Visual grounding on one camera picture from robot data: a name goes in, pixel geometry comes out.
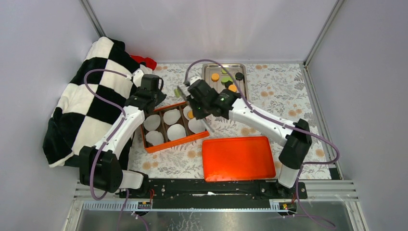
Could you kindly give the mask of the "steel tongs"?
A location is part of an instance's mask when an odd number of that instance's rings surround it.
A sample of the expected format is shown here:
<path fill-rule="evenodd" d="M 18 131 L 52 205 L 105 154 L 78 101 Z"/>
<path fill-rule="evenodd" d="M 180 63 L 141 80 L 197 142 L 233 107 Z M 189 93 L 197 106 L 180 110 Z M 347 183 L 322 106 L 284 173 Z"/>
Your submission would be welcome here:
<path fill-rule="evenodd" d="M 191 109 L 193 109 L 190 101 L 188 100 L 187 95 L 184 93 L 184 91 L 182 90 L 182 88 L 180 86 L 177 86 L 176 88 L 177 92 L 179 93 L 179 95 L 183 98 L 183 100 L 188 104 L 188 106 L 191 107 Z M 214 129 L 210 126 L 210 124 L 208 123 L 208 121 L 206 120 L 206 118 L 204 119 L 197 119 L 205 128 L 208 132 L 215 132 Z"/>

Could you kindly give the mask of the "stainless steel tray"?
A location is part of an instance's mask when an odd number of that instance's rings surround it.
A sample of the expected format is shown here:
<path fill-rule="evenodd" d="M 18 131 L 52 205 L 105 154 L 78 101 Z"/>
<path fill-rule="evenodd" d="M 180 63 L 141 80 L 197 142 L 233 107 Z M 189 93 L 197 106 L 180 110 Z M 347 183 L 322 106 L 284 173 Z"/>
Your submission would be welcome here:
<path fill-rule="evenodd" d="M 245 97 L 248 97 L 247 94 L 247 74 L 246 74 L 246 68 L 243 64 L 223 64 L 223 67 L 225 67 L 226 70 L 228 70 L 230 72 L 230 74 L 232 75 L 232 79 L 235 79 L 237 82 L 237 86 L 239 86 L 239 88 L 241 89 L 241 91 L 243 92 L 243 94 L 245 95 Z M 224 75 L 221 73 L 221 69 L 222 67 L 217 65 L 217 64 L 204 64 L 203 68 L 202 68 L 202 76 L 205 78 L 206 82 L 208 83 L 208 85 L 214 89 L 216 89 L 216 91 L 218 93 L 221 93 L 223 89 L 226 89 L 224 87 L 224 84 L 221 83 L 221 79 L 223 77 L 230 77 L 228 74 Z M 235 74 L 237 72 L 241 72 L 244 74 L 244 79 L 241 81 L 238 81 L 235 78 Z M 219 81 L 212 81 L 211 80 L 211 75 L 213 73 L 218 73 L 220 78 Z"/>

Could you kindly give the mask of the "orange cookie tin box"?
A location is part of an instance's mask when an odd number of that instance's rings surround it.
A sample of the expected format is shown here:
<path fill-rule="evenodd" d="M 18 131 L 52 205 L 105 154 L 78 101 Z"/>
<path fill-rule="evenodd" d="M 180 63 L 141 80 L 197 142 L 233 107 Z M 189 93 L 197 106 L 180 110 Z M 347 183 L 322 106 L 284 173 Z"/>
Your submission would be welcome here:
<path fill-rule="evenodd" d="M 192 142 L 192 141 L 196 141 L 196 140 L 199 140 L 199 139 L 202 139 L 202 138 L 206 138 L 206 137 L 209 136 L 209 132 L 207 130 L 204 131 L 204 132 L 198 133 L 198 134 L 194 134 L 193 132 L 190 131 L 190 129 L 188 128 L 188 121 L 189 120 L 187 120 L 183 115 L 183 108 L 185 106 L 187 106 L 187 105 L 188 104 L 186 102 L 181 102 L 181 103 L 173 104 L 173 105 L 170 105 L 170 106 L 165 106 L 165 107 L 154 110 L 150 115 L 148 115 L 148 116 L 151 116 L 151 115 L 159 115 L 160 116 L 161 125 L 156 129 L 156 131 L 161 132 L 163 137 L 164 137 L 164 140 L 165 140 L 164 143 L 161 144 L 161 145 L 152 146 L 151 144 L 149 144 L 146 141 L 146 134 L 149 131 L 147 131 L 144 128 L 143 124 L 142 124 L 141 125 L 141 135 L 142 135 L 142 139 L 143 139 L 143 146 L 144 146 L 145 150 L 148 153 L 155 153 L 155 152 L 162 151 L 162 150 L 165 150 L 165 149 L 173 148 L 173 147 L 183 145 L 183 144 L 186 144 L 186 143 L 189 143 L 189 142 Z M 168 139 L 167 130 L 168 130 L 168 128 L 170 126 L 167 125 L 163 120 L 163 114 L 166 111 L 172 110 L 172 109 L 179 109 L 181 117 L 177 121 L 177 123 L 175 123 L 175 124 L 183 125 L 185 130 L 186 130 L 186 133 L 187 133 L 187 136 L 185 138 L 178 139 L 178 140 L 175 140 L 175 141 L 170 141 Z"/>

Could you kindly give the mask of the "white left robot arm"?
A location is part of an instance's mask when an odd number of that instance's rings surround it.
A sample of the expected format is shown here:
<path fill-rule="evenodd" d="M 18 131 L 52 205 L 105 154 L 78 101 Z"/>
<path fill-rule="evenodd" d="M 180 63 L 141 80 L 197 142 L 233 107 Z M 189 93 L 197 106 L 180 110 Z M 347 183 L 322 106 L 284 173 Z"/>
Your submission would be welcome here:
<path fill-rule="evenodd" d="M 132 76 L 136 91 L 121 107 L 121 113 L 109 131 L 93 146 L 83 146 L 79 152 L 79 179 L 83 185 L 109 193 L 130 189 L 138 198 L 149 193 L 149 185 L 142 173 L 122 169 L 119 158 L 133 136 L 143 124 L 146 115 L 152 113 L 166 94 L 162 92 L 164 81 L 153 74 Z"/>

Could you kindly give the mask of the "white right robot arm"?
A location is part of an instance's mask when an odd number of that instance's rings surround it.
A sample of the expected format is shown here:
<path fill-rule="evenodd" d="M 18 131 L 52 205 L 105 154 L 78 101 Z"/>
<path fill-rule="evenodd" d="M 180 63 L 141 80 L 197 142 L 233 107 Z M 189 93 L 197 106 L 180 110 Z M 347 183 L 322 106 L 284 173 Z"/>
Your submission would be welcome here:
<path fill-rule="evenodd" d="M 288 198 L 295 192 L 295 181 L 301 165 L 312 145 L 309 124 L 282 119 L 251 105 L 239 93 L 224 89 L 217 92 L 205 80 L 190 80 L 187 102 L 197 119 L 209 115 L 246 124 L 263 133 L 282 147 L 279 161 L 282 163 L 276 192 Z"/>

